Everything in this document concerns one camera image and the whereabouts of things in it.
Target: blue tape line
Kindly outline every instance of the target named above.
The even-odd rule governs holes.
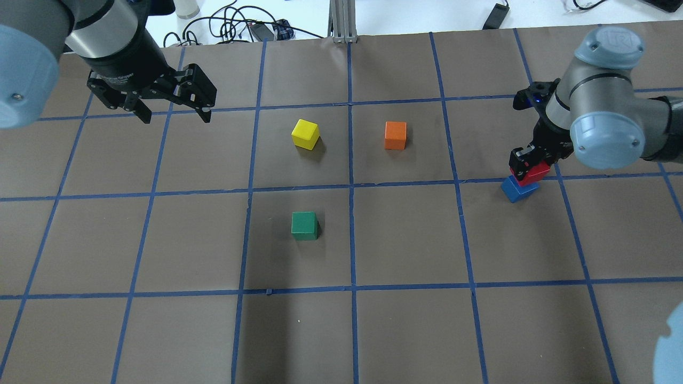
[[[247,198],[247,218],[245,219],[245,236],[242,243],[242,265],[240,267],[240,290],[245,289],[245,275],[247,272],[247,249],[249,247],[249,226],[251,225],[251,203],[253,199],[253,182],[254,182],[254,162],[256,159],[256,141],[258,139],[258,122],[261,112],[261,95],[263,91],[263,73],[266,65],[266,45],[268,39],[263,41],[261,49],[261,63],[258,74],[258,89],[256,92],[256,109],[254,114],[254,131],[251,139],[251,160],[249,164],[249,196]],[[237,378],[237,355],[240,347],[240,328],[242,324],[242,302],[244,295],[237,296],[237,310],[235,313],[235,336],[232,344],[232,366],[230,367],[230,382],[235,383]]]
[[[0,203],[4,202],[39,202],[45,200],[54,200],[57,196],[35,196],[35,197],[2,197]]]
[[[683,276],[664,277],[618,277],[615,279],[592,279],[591,284],[647,284],[647,283],[679,283]]]
[[[40,118],[38,119],[39,122],[54,122],[54,121],[60,121],[60,120],[82,120],[83,116],[64,116],[64,117],[56,117],[56,118]]]
[[[524,64],[524,71],[527,73],[527,80],[529,80],[529,84],[533,83],[533,80],[531,80],[531,71],[529,70],[529,63],[527,62],[527,56],[524,54],[524,47],[522,46],[522,40],[519,38],[519,33],[517,32],[517,28],[513,28],[512,31],[514,32],[514,39],[517,41],[517,48],[519,49],[519,54],[522,57],[522,64]]]
[[[594,180],[602,178],[653,178],[660,177],[661,173],[648,172],[644,174],[613,174],[613,175],[581,175],[581,176],[562,176],[564,180]]]
[[[667,174],[667,170],[664,169],[664,165],[662,163],[658,163],[659,165],[659,170],[661,171],[661,176],[664,178],[664,181],[667,183],[667,188],[669,189],[669,193],[671,194],[671,199],[673,200],[673,205],[676,206],[676,210],[678,211],[678,217],[683,221],[683,210],[681,209],[681,204],[678,201],[678,197],[676,196],[676,192],[673,190],[673,185],[671,185],[671,180],[669,180],[669,175]]]
[[[484,355],[484,341],[482,338],[482,326],[479,321],[479,305],[477,304],[477,286],[476,282],[474,279],[474,272],[472,270],[472,259],[470,257],[470,249],[469,249],[469,242],[467,240],[467,227],[465,225],[465,217],[464,213],[462,211],[462,200],[461,200],[461,194],[460,194],[460,183],[457,182],[459,180],[458,177],[458,169],[456,168],[456,160],[453,155],[453,142],[451,140],[451,129],[450,129],[450,124],[448,120],[448,110],[446,108],[446,97],[444,94],[444,89],[443,89],[443,79],[441,77],[441,66],[439,65],[438,62],[438,54],[436,52],[436,43],[434,42],[434,34],[432,32],[429,33],[429,39],[432,44],[432,54],[434,55],[434,65],[436,66],[436,78],[438,80],[438,90],[439,94],[441,96],[441,109],[443,111],[443,123],[445,125],[445,131],[446,131],[446,143],[448,145],[448,155],[450,157],[451,161],[451,170],[453,172],[453,180],[454,186],[456,188],[456,201],[458,203],[458,216],[460,218],[460,229],[462,231],[462,244],[464,247],[464,252],[465,252],[465,262],[467,265],[467,279],[469,281],[469,286],[470,286],[470,291],[471,291],[471,300],[472,300],[472,314],[474,316],[474,326],[475,326],[475,332],[477,336],[477,349],[479,351],[479,364],[481,365],[482,368],[482,380],[484,381],[484,384],[488,384],[488,372],[486,369],[486,358]]]
[[[513,288],[513,287],[545,287],[545,286],[581,286],[585,280],[542,280],[538,282],[488,282],[477,283],[477,288]]]
[[[347,184],[326,185],[301,185],[297,187],[262,187],[254,188],[254,192],[278,192],[278,191],[308,191],[312,189],[347,189]]]
[[[344,102],[322,102],[322,103],[316,103],[316,104],[296,104],[296,105],[270,105],[270,106],[261,107],[261,110],[342,107],[344,105],[346,105],[346,103],[344,103]]]
[[[459,100],[490,100],[495,98],[514,98],[515,95],[483,95],[483,96],[451,96],[446,97],[446,101],[459,101]]]
[[[470,283],[388,284],[359,286],[357,290],[469,289],[470,287]]]
[[[576,244],[576,252],[579,254],[579,260],[581,261],[581,268],[583,269],[583,276],[588,287],[588,294],[591,299],[591,304],[593,306],[593,312],[596,317],[596,322],[598,323],[598,331],[600,333],[600,340],[602,340],[602,347],[604,349],[605,357],[607,358],[607,366],[609,367],[610,375],[612,376],[612,382],[614,384],[619,384],[619,377],[617,376],[617,370],[614,366],[614,361],[612,360],[612,352],[609,348],[609,343],[607,342],[607,335],[604,331],[604,326],[602,324],[602,316],[600,315],[600,308],[598,308],[598,300],[596,299],[595,291],[591,283],[591,275],[588,271],[588,265],[586,264],[586,259],[583,254],[583,247],[581,246],[581,240],[579,239],[579,231],[576,229],[576,223],[574,221],[574,214],[572,212],[572,207],[569,203],[569,197],[567,195],[567,190],[564,186],[564,181],[562,180],[562,172],[560,168],[555,164],[555,172],[557,173],[557,182],[559,183],[560,191],[562,192],[562,200],[564,201],[565,209],[567,210],[567,216],[569,218],[569,224],[572,228],[572,235],[574,236],[574,243]]]
[[[86,199],[120,199],[124,197],[149,197],[151,193],[140,192],[140,193],[102,193],[94,195],[67,195],[60,196],[60,200],[86,200]]]
[[[616,277],[611,279],[591,279],[589,282],[582,280],[540,280],[523,282],[480,282],[477,288],[517,288],[539,286],[581,286],[587,284],[656,284],[656,283],[681,283],[683,276],[664,277]],[[319,286],[304,288],[275,288],[271,294],[301,294],[321,292],[360,292],[374,290],[431,290],[431,289],[470,289],[469,283],[426,283],[426,284],[380,284],[366,286]],[[227,290],[182,290],[160,292],[135,292],[134,297],[187,297],[187,296],[234,296],[238,294],[267,294],[267,289],[227,289]],[[110,299],[128,297],[127,292],[100,292],[100,293],[57,293],[57,294],[30,294],[27,300],[50,300],[50,299]],[[21,300],[23,295],[5,294],[0,295],[0,301]]]
[[[465,179],[465,180],[459,180],[459,184],[471,184],[471,183],[478,183],[478,182],[503,182],[507,178],[470,178],[470,179]]]
[[[127,292],[104,292],[104,293],[52,293],[52,294],[30,294],[29,300],[51,300],[51,299],[113,299],[128,297]]]
[[[351,265],[351,286],[355,287],[356,281],[356,221],[353,215],[355,183],[353,178],[353,81],[352,81],[352,55],[351,44],[346,44],[346,76],[348,82],[348,223],[349,223],[349,250]],[[351,293],[351,333],[353,349],[353,383],[359,382],[358,360],[358,300],[355,291]]]
[[[249,190],[246,188],[235,189],[200,189],[196,191],[166,191],[156,192],[156,196],[180,196],[180,195],[222,195],[225,193],[245,193]]]
[[[434,102],[440,101],[440,98],[406,98],[399,100],[371,100],[371,101],[355,101],[352,105],[381,105],[381,104],[407,104],[412,102]]]
[[[666,172],[668,176],[683,176],[683,172]],[[564,180],[593,180],[605,178],[651,178],[661,177],[660,172],[648,172],[644,174],[613,174],[613,175],[576,175],[576,176],[562,176]],[[506,178],[471,178],[459,180],[459,184],[468,183],[487,183],[487,182],[503,182]],[[544,181],[557,180],[557,176],[547,176]],[[453,184],[453,180],[422,180],[422,181],[396,181],[396,182],[362,182],[354,183],[354,188],[374,188],[374,187],[403,187],[411,185],[442,185]],[[311,189],[347,189],[348,184],[321,184],[321,185],[300,185],[293,187],[260,187],[254,188],[254,193],[275,192],[275,191],[304,191]],[[155,196],[177,196],[177,195],[214,195],[223,193],[246,193],[249,190],[246,188],[237,189],[198,189],[196,191],[164,191],[155,192]],[[125,198],[125,197],[149,197],[148,192],[139,193],[103,193],[94,195],[63,195],[60,200],[78,200],[78,199],[110,199],[110,198]],[[29,196],[29,197],[0,197],[0,202],[30,202],[41,200],[54,200],[55,196]]]
[[[444,185],[453,184],[453,180],[424,180],[424,181],[391,181],[391,182],[364,182],[354,184],[354,188],[374,188],[374,187],[408,187],[412,185]]]
[[[167,112],[152,112],[152,116],[166,115]],[[132,113],[112,113],[111,115],[90,115],[89,119],[111,119],[111,118],[133,118],[135,117]]]
[[[181,290],[173,292],[136,292],[135,297],[187,297],[187,296],[228,296],[239,294],[237,289],[224,290]]]
[[[29,279],[26,283],[26,288],[24,289],[24,294],[19,304],[19,310],[16,313],[16,318],[14,318],[14,324],[12,325],[12,332],[10,333],[10,338],[5,347],[5,353],[2,357],[2,362],[0,362],[0,380],[5,372],[5,366],[7,365],[7,360],[10,356],[10,351],[12,350],[12,344],[14,343],[14,338],[16,337],[16,330],[19,328],[19,322],[24,313],[24,307],[26,306],[26,300],[28,299],[29,292],[31,291],[31,285],[33,285],[33,279],[36,277],[36,271],[38,270],[38,264],[40,263],[40,258],[42,257],[43,250],[45,249],[45,243],[47,241],[48,234],[50,233],[50,228],[52,227],[52,222],[55,218],[55,213],[57,212],[57,205],[59,205],[59,197],[64,190],[64,185],[66,184],[66,176],[69,174],[69,169],[71,169],[71,164],[74,160],[74,155],[76,153],[76,147],[79,144],[81,138],[81,133],[83,132],[83,126],[85,125],[85,119],[87,113],[90,110],[90,105],[92,104],[92,94],[88,96],[87,103],[85,104],[85,110],[81,116],[81,123],[79,124],[79,129],[76,132],[76,137],[74,138],[74,143],[71,146],[71,152],[69,153],[69,159],[66,161],[66,166],[64,167],[64,173],[61,176],[61,182],[59,183],[59,188],[57,190],[57,195],[55,196],[55,201],[52,204],[52,211],[48,218],[47,224],[45,225],[45,232],[43,232],[43,237],[40,240],[40,246],[38,247],[38,253],[36,254],[36,259],[33,261],[33,266],[31,268],[31,273],[29,274]]]
[[[180,63],[178,69],[182,67],[183,59],[185,58],[185,48],[180,51]],[[169,102],[169,108],[166,112],[166,122],[164,123],[164,131],[161,134],[161,142],[159,143],[159,151],[156,156],[156,167],[154,168],[154,178],[152,179],[152,190],[150,191],[150,202],[147,206],[147,213],[145,215],[145,222],[142,226],[142,235],[140,236],[140,245],[137,250],[137,257],[135,258],[135,267],[133,268],[133,276],[130,279],[130,290],[128,291],[128,300],[126,300],[126,310],[121,324],[121,333],[119,334],[119,342],[116,347],[116,356],[114,357],[114,365],[111,372],[111,384],[116,383],[116,378],[119,373],[119,363],[121,362],[121,353],[123,351],[124,341],[126,339],[126,330],[128,329],[128,319],[130,317],[130,308],[133,305],[133,298],[135,297],[135,284],[140,272],[140,264],[142,262],[142,255],[145,249],[145,241],[147,239],[147,230],[150,226],[150,219],[152,217],[152,209],[154,207],[154,195],[156,193],[156,186],[159,180],[159,171],[161,170],[161,161],[164,155],[164,147],[166,145],[166,136],[171,122],[171,115],[173,114],[173,103]]]

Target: stacked blocks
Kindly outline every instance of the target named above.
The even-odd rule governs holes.
[[[529,197],[536,189],[538,189],[538,187],[539,186],[537,182],[522,187],[519,185],[519,183],[517,183],[517,179],[515,179],[513,175],[508,176],[503,182],[503,185],[501,185],[503,192],[505,192],[511,203],[516,203]]]
[[[297,147],[313,150],[320,138],[320,131],[316,123],[307,122],[304,119],[299,119],[292,131],[292,141]]]
[[[292,213],[292,236],[298,241],[318,239],[318,220],[316,219],[316,213]]]
[[[408,139],[408,124],[387,122],[385,126],[385,150],[403,150]]]
[[[520,186],[525,187],[525,186],[532,184],[534,182],[543,180],[543,178],[546,177],[548,172],[550,172],[550,165],[546,164],[545,161],[541,161],[537,165],[534,165],[527,172],[527,174],[524,176],[524,180],[522,180],[522,181],[518,180],[517,183]]]

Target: yellow cube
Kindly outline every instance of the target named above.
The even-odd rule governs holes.
[[[313,150],[319,137],[320,131],[318,130],[318,125],[303,119],[299,119],[292,131],[292,141],[294,142],[294,145],[307,150]]]

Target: wire bundle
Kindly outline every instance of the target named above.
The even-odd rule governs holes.
[[[254,5],[243,5],[239,8],[234,7],[235,3],[237,3],[237,0],[233,0],[230,4],[225,5],[223,7],[220,7],[216,12],[214,12],[211,16],[204,16],[204,17],[199,17],[191,22],[189,22],[185,28],[182,30],[181,36],[179,36],[175,32],[169,32],[166,34],[164,37],[164,46],[166,46],[166,39],[169,36],[175,36],[176,40],[178,41],[179,45],[192,45],[196,44],[199,45],[199,42],[197,41],[197,35],[195,35],[192,31],[189,30],[190,26],[196,22],[202,21],[202,20],[209,20],[209,33],[211,33],[211,36],[215,38],[220,38],[221,41],[217,44],[228,44],[231,42],[253,42],[254,37],[251,33],[251,30],[249,29],[249,24],[250,23],[255,23],[255,24],[268,24],[268,25],[278,25],[281,27],[287,27],[290,29],[293,29],[295,31],[301,31],[303,33],[307,33],[311,36],[315,36],[317,38],[323,38],[322,36],[316,35],[315,33],[305,31],[303,29],[291,27],[288,25],[282,25],[275,20],[275,17],[268,11],[266,11],[263,8],[256,7]],[[263,13],[265,13],[269,19],[272,21],[261,21],[261,20],[255,20],[252,18],[246,18],[244,14],[242,13],[242,10],[245,9],[255,9],[259,10]],[[219,30],[216,32],[214,28],[216,27],[215,23],[212,24],[212,21],[219,21],[221,22]],[[247,33],[249,34],[249,40],[241,40],[242,34],[244,31],[247,30]]]

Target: power adapter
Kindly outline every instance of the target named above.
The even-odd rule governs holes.
[[[482,29],[498,29],[503,24],[503,19],[507,16],[508,11],[510,11],[510,7],[507,5],[494,5]]]

